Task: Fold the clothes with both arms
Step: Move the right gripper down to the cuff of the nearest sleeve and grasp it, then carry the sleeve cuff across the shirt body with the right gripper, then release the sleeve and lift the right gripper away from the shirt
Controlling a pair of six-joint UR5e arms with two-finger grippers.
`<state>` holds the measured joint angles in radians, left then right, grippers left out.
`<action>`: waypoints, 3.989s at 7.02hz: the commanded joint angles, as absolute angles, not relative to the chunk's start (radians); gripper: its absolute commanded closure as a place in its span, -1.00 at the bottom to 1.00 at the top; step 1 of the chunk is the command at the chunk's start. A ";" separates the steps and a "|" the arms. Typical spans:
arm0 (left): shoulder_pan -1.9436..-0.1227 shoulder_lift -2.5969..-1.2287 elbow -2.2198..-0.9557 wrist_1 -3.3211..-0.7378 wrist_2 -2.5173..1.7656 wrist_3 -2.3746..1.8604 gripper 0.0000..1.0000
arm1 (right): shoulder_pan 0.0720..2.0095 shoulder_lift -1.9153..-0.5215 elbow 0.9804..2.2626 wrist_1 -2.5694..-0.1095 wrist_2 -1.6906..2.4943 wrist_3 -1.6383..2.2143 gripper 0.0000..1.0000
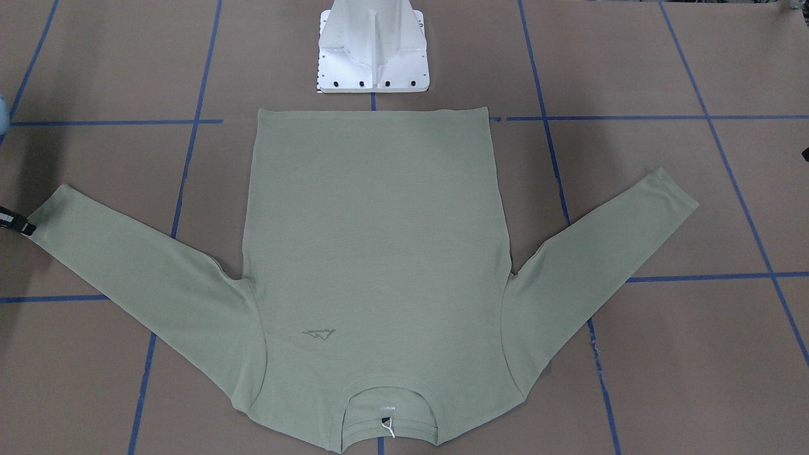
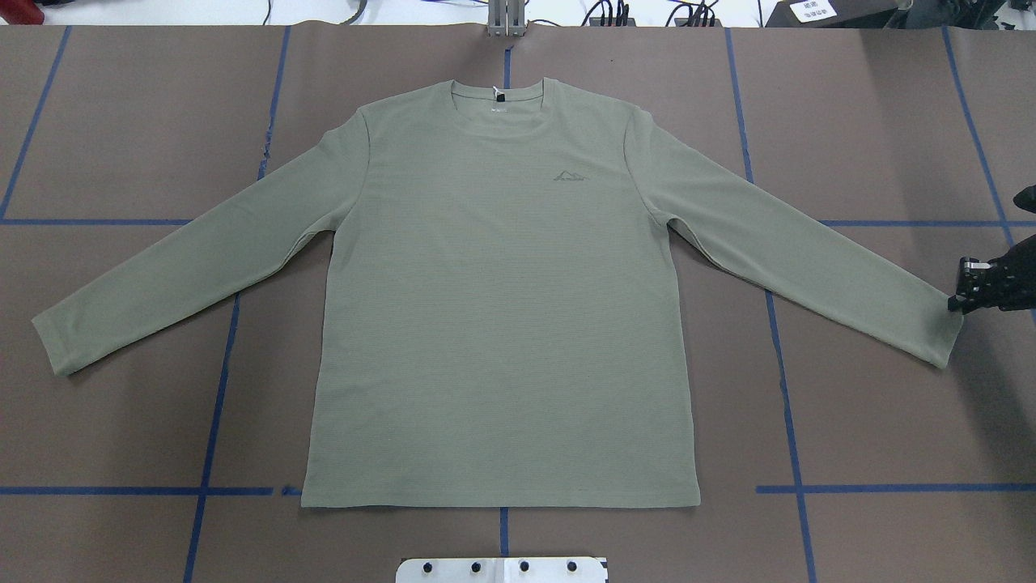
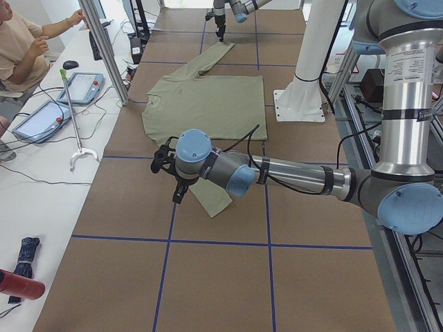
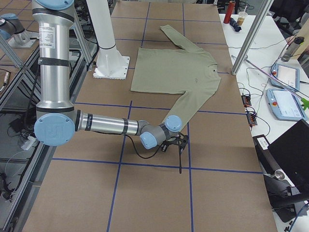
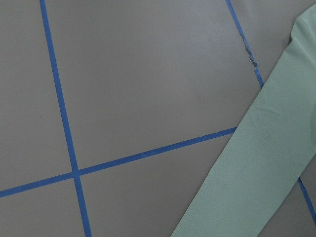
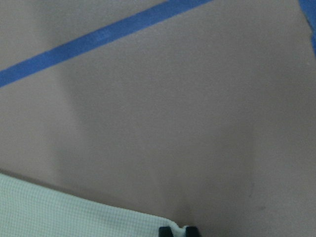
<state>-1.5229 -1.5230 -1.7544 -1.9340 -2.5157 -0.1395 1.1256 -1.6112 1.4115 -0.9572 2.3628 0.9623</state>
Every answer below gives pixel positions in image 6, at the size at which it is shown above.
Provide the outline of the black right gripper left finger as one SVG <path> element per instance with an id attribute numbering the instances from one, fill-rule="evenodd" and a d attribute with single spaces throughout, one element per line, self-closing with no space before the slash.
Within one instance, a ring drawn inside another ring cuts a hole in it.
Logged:
<path id="1" fill-rule="evenodd" d="M 159 227 L 158 237 L 173 237 L 172 229 L 170 227 Z"/>

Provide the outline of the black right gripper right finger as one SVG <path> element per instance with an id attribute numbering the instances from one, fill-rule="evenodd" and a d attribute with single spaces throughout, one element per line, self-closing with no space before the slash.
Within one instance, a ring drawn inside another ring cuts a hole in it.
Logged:
<path id="1" fill-rule="evenodd" d="M 198 237 L 198 228 L 195 226 L 187 226 L 186 237 Z"/>

